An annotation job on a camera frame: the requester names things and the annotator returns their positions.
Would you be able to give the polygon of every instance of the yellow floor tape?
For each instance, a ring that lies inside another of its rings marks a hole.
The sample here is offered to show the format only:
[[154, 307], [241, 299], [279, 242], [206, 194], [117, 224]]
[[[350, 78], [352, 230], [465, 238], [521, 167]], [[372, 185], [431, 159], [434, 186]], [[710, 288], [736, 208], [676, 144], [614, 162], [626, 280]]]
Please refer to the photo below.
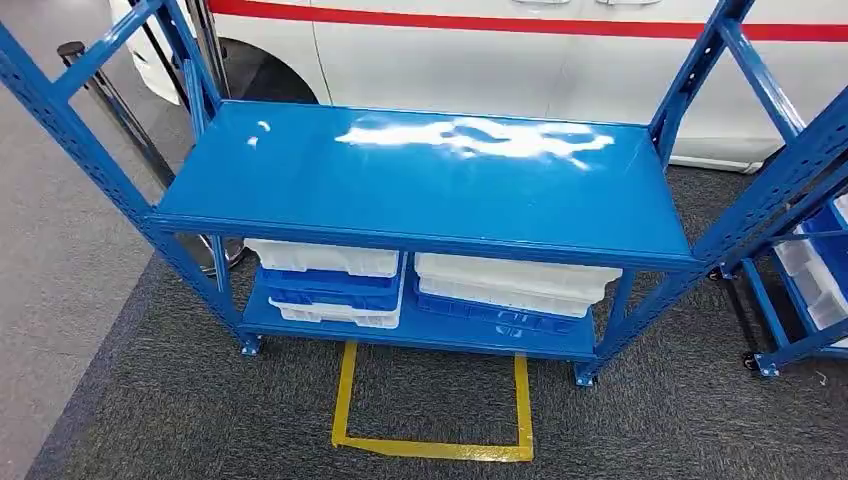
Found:
[[533, 460], [533, 422], [530, 417], [530, 385], [527, 382], [527, 358], [515, 355], [515, 404], [518, 414], [518, 445], [462, 445], [456, 443], [411, 442], [347, 436], [347, 418], [356, 367], [356, 342], [345, 344], [333, 418], [334, 447], [345, 445], [394, 457], [447, 458], [481, 462], [529, 462]]

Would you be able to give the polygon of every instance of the door handle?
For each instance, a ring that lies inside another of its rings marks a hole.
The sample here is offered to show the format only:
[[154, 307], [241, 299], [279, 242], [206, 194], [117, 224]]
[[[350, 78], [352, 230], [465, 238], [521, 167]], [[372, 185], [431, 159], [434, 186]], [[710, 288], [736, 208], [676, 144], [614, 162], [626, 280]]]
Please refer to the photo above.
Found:
[[651, 5], [660, 3], [662, 0], [595, 0], [598, 3], [603, 3], [614, 7], [616, 5]]
[[512, 0], [515, 3], [523, 3], [525, 5], [565, 5], [571, 0]]

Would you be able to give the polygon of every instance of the blue shelf top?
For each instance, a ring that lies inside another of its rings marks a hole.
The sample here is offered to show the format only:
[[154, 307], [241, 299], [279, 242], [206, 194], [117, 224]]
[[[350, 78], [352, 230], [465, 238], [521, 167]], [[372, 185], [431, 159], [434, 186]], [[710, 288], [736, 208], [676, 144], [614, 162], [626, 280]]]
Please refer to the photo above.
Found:
[[151, 220], [170, 230], [676, 270], [647, 128], [224, 102]]
[[579, 319], [568, 335], [552, 335], [428, 313], [416, 306], [414, 282], [409, 281], [410, 275], [408, 272], [404, 284], [400, 325], [395, 329], [359, 327], [347, 322], [284, 320], [280, 310], [268, 303], [270, 292], [262, 285], [254, 285], [239, 329], [263, 335], [357, 340], [363, 343], [463, 352], [501, 355], [524, 352], [528, 356], [562, 360], [595, 358], [594, 319], [591, 314]]

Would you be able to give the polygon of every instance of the white plastic tray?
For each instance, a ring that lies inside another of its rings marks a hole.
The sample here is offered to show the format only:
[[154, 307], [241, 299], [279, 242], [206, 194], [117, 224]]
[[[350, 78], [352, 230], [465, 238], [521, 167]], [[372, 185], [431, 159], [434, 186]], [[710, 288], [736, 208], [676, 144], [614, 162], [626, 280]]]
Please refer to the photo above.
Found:
[[431, 277], [421, 277], [418, 283], [421, 293], [440, 297], [458, 298], [472, 302], [488, 303], [505, 307], [522, 308], [536, 312], [582, 318], [592, 306], [590, 301], [564, 300], [554, 297], [511, 292], [492, 287], [479, 287]]
[[401, 272], [400, 294], [398, 304], [394, 310], [384, 312], [380, 310], [362, 310], [350, 305], [333, 305], [329, 303], [315, 303], [312, 305], [300, 305], [297, 303], [275, 302], [268, 298], [268, 303], [280, 309], [280, 315], [286, 320], [298, 322], [337, 321], [353, 322], [360, 327], [372, 328], [397, 328], [400, 324], [400, 306], [403, 302], [403, 283], [406, 278], [406, 270]]
[[604, 298], [607, 282], [621, 276], [618, 268], [435, 253], [416, 253], [415, 271], [422, 278], [589, 304]]
[[397, 275], [398, 252], [373, 248], [341, 247], [316, 243], [281, 242], [246, 238], [244, 245], [272, 270], [331, 270], [362, 277]]
[[842, 215], [842, 219], [848, 222], [848, 194], [837, 197], [833, 201], [833, 206]]
[[[795, 233], [803, 233], [803, 230], [796, 228]], [[848, 318], [848, 302], [809, 240], [784, 242], [775, 247], [775, 252], [798, 287], [807, 304], [807, 312], [819, 329]]]

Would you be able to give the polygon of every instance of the metal pole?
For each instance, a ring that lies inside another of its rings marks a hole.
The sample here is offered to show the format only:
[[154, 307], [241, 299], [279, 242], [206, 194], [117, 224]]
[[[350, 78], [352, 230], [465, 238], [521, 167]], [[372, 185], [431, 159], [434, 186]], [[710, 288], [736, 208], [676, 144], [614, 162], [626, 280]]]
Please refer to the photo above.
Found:
[[[56, 53], [59, 54], [62, 63], [66, 67], [70, 67], [85, 53], [85, 44], [68, 42], [60, 45], [56, 49]], [[136, 152], [159, 185], [165, 190], [170, 187], [176, 177], [174, 171], [103, 71], [95, 72], [84, 87], [106, 116], [112, 119], [124, 138], [135, 147]], [[204, 273], [207, 275], [215, 274], [212, 245], [208, 238], [203, 235], [178, 235], [177, 239], [198, 261]], [[230, 267], [241, 260], [242, 253], [244, 253], [244, 244], [241, 239], [227, 240], [225, 256]]]
[[206, 0], [186, 0], [191, 22], [194, 24], [194, 34], [200, 53], [206, 61], [206, 67], [215, 79], [222, 98], [230, 98], [230, 84], [224, 69], [224, 59], [221, 56], [221, 44], [215, 31], [215, 19], [209, 11]]
[[[70, 67], [85, 53], [85, 45], [82, 42], [68, 42], [60, 45], [56, 49], [56, 53], [61, 57], [62, 63], [66, 67]], [[153, 141], [141, 128], [138, 119], [127, 108], [126, 102], [117, 95], [115, 87], [106, 79], [103, 72], [100, 70], [95, 72], [94, 76], [86, 83], [85, 89], [88, 90], [98, 106], [109, 114], [109, 118], [115, 122], [115, 125], [124, 134], [124, 138], [136, 148], [144, 160], [144, 165], [156, 177], [159, 185], [162, 188], [168, 188], [174, 181], [174, 171], [171, 170], [168, 162], [165, 161], [165, 158], [153, 145]]]

